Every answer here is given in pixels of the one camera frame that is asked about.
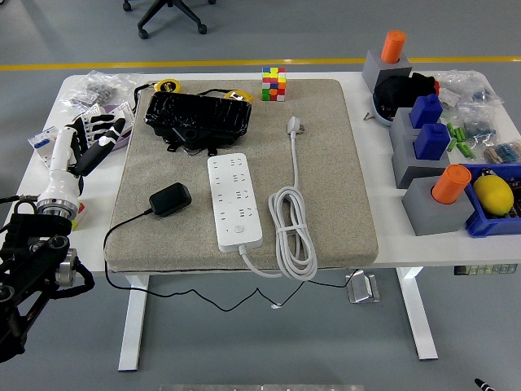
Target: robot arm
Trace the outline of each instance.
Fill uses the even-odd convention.
[[[116,120],[83,155],[78,152],[83,148],[82,137],[78,136],[81,134],[80,126],[81,119],[58,132],[50,161],[49,186],[38,197],[37,211],[40,214],[74,220],[80,206],[81,177],[90,174],[111,152],[125,126],[125,119]]]
[[[68,235],[79,208],[81,179],[113,149],[125,120],[106,124],[109,129],[88,149],[83,123],[75,121],[58,133],[49,185],[37,203],[30,197],[20,201],[30,203],[35,214],[18,213],[17,204],[9,224],[0,230],[7,230],[0,249],[0,362],[24,352],[28,330],[50,299],[74,297],[94,287],[92,274],[70,248]],[[76,272],[84,284],[72,287]],[[28,313],[20,314],[18,305],[38,292]]]

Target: yellow floor line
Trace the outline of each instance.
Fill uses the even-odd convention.
[[[0,65],[0,71],[49,71],[100,68],[191,68],[238,67],[248,65],[343,65],[363,64],[364,58],[344,59],[215,59],[195,61],[135,61],[106,63],[12,64]],[[519,55],[480,57],[410,57],[411,63],[510,63],[521,61]]]

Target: tape measure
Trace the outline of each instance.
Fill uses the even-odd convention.
[[[253,95],[245,90],[232,90],[225,95],[226,99],[246,100],[249,103],[253,103]]]
[[[176,79],[164,79],[154,84],[158,92],[182,92],[181,83]]]

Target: white cable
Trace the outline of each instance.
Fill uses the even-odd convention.
[[[263,271],[258,270],[247,257],[246,246],[244,244],[239,246],[239,254],[241,257],[243,257],[244,263],[246,263],[247,267],[249,267],[250,270],[254,272],[256,275],[259,275],[260,277],[266,277],[267,279],[276,279],[277,277],[282,277],[282,273],[272,275],[270,273],[265,273]]]
[[[302,133],[303,128],[300,127],[300,120],[292,117],[287,123],[287,132],[291,139],[291,156],[293,160],[294,184],[292,187],[283,187],[277,193],[272,194],[268,199],[269,211],[274,220],[275,225],[275,251],[277,255],[277,263],[282,275],[290,279],[298,279],[300,281],[308,281],[317,273],[317,254],[313,241],[309,235],[308,226],[306,224],[306,213],[304,205],[304,197],[300,193],[299,186],[299,170],[296,162],[296,134]],[[291,225],[287,226],[285,221],[285,213],[282,210],[284,201],[290,205]],[[294,235],[296,241],[295,254],[290,250],[289,236]],[[267,274],[256,269],[247,259],[246,248],[241,246],[239,253],[243,257],[248,267],[263,277],[274,278],[281,277],[280,273],[275,275]],[[304,254],[304,260],[300,260],[300,254]]]

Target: blue cube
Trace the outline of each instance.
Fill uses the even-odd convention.
[[[439,160],[449,145],[450,136],[443,124],[425,124],[414,142],[416,159]]]
[[[436,94],[418,96],[414,102],[409,117],[415,129],[421,129],[425,124],[435,124],[441,116],[443,108]]]

